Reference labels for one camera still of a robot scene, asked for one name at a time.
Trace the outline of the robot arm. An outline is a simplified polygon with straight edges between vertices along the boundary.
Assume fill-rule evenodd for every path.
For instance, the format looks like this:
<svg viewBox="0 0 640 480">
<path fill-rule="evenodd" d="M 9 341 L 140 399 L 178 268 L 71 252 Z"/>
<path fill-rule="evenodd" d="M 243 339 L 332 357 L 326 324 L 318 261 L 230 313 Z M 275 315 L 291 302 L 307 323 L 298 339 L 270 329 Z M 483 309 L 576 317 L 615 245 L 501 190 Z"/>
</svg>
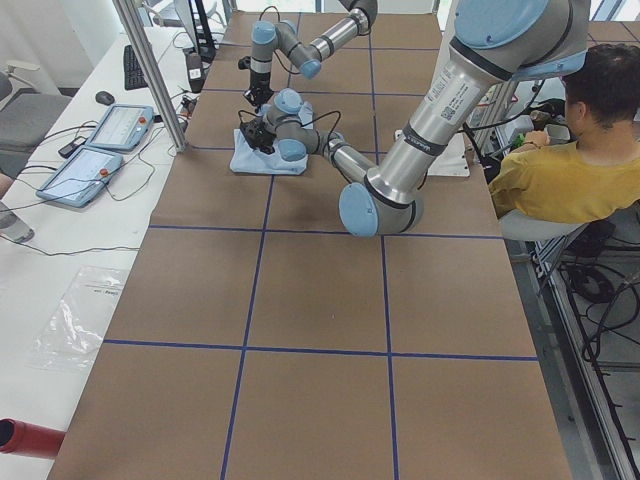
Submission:
<svg viewBox="0 0 640 480">
<path fill-rule="evenodd" d="M 298 116 L 301 96 L 270 86 L 276 53 L 312 78 L 338 49 L 371 31 L 376 2 L 348 1 L 345 9 L 343 19 L 310 43 L 299 39 L 291 23 L 255 22 L 251 53 L 238 66 L 250 73 L 245 98 L 257 113 L 241 127 L 247 143 L 263 152 L 278 151 L 288 162 L 325 157 L 346 179 L 339 214 L 355 236 L 402 233 L 420 221 L 424 207 L 417 192 L 430 166 L 492 86 L 570 74 L 586 56 L 586 1 L 461 2 L 449 61 L 385 159 L 374 164 L 339 134 L 305 128 Z"/>
<path fill-rule="evenodd" d="M 250 83 L 244 98 L 257 110 L 268 103 L 271 89 L 272 60 L 281 52 L 306 79 L 312 79 L 321 70 L 322 63 L 352 39 L 371 32 L 377 15 L 375 0 L 341 1 L 347 15 L 322 35 L 305 44 L 297 28 L 289 21 L 272 23 L 258 20 L 251 32 L 251 54 L 238 61 L 240 70 L 250 72 Z"/>
</svg>

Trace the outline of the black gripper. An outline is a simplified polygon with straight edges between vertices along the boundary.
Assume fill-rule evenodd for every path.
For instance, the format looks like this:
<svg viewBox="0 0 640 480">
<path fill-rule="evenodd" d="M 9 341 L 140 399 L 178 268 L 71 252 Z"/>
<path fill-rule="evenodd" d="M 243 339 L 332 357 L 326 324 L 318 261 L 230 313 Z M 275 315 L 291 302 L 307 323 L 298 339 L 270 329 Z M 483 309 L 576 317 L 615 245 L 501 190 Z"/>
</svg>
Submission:
<svg viewBox="0 0 640 480">
<path fill-rule="evenodd" d="M 248 122 L 241 122 L 240 132 L 253 150 L 259 150 L 265 154 L 273 154 L 275 152 L 274 141 L 276 140 L 276 135 L 267 130 L 266 123 L 262 117 L 256 117 Z"/>
<path fill-rule="evenodd" d="M 238 60 L 238 69 L 249 72 L 249 87 L 243 93 L 245 100 L 258 113 L 274 94 L 271 89 L 271 61 L 263 61 L 252 56 L 244 56 Z"/>
</svg>

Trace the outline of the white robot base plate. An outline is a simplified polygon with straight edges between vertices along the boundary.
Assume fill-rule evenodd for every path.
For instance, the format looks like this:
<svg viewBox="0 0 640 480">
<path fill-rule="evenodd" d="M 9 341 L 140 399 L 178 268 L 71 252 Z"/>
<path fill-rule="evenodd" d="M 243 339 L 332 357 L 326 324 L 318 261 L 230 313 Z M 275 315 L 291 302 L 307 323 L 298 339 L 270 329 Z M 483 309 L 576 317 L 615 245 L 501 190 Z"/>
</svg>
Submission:
<svg viewBox="0 0 640 480">
<path fill-rule="evenodd" d="M 406 140 L 401 129 L 394 131 L 395 142 L 389 149 L 389 154 L 394 161 L 393 165 L 410 167 L 410 172 L 415 179 L 429 177 L 456 177 L 467 178 L 470 176 L 470 167 L 465 156 L 465 146 L 461 134 L 452 137 L 446 149 L 437 157 L 427 156 L 419 148 L 411 146 Z M 418 167 L 415 160 L 431 160 L 428 170 Z"/>
</svg>

